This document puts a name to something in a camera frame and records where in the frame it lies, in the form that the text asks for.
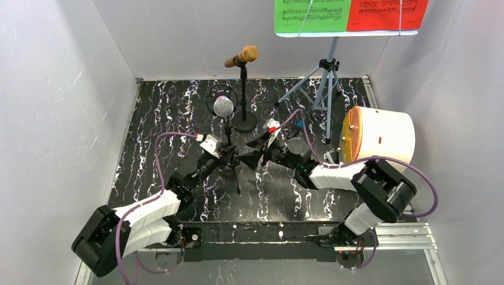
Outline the black tripod mic stand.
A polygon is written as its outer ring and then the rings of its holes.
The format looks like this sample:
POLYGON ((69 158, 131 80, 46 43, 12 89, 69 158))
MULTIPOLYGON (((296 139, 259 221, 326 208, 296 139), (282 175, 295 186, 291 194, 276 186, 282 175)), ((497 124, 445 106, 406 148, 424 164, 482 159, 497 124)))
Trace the black tripod mic stand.
POLYGON ((213 115, 222 119, 227 143, 222 147, 224 167, 229 166, 234 173, 237 184, 237 194, 241 194, 241 188, 238 183, 237 166, 240 161, 237 158, 237 145, 231 141, 232 125, 231 117, 236 111, 235 103, 237 101, 236 92, 228 85, 217 83, 212 85, 204 98, 207 110, 213 115))

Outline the purple glitter microphone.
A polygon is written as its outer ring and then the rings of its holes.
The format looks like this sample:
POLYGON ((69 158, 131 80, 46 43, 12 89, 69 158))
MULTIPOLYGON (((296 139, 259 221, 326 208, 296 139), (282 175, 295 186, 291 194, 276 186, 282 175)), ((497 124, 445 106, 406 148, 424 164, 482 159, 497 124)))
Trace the purple glitter microphone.
POLYGON ((220 118, 229 118, 235 110, 233 101, 226 95, 218 96, 213 104, 213 113, 220 118))

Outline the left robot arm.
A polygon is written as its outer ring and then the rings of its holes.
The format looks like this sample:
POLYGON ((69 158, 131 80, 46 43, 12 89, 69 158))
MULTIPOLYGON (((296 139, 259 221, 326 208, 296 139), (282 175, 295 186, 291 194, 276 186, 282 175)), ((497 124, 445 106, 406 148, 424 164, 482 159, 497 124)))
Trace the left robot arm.
POLYGON ((195 163, 181 162, 165 185, 163 194, 133 204, 97 208, 71 245, 71 250, 103 277, 114 270, 118 260, 155 243, 168 243, 179 232, 170 218, 194 201, 196 188, 217 168, 230 165, 236 145, 207 151, 195 163))

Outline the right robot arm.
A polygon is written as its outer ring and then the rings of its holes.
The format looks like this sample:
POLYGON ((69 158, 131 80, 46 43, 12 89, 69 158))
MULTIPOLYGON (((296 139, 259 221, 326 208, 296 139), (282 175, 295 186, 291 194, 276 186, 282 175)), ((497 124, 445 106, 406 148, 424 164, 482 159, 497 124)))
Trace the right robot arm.
POLYGON ((306 236, 320 247, 350 245, 379 224, 395 223, 417 193, 417 188, 385 159, 376 156, 356 164, 320 164, 307 142, 292 138, 281 146, 278 140, 258 138, 247 143, 252 151, 238 156, 252 170, 274 162, 294 171, 296 182, 307 189, 343 189, 356 192, 362 204, 326 233, 306 236))

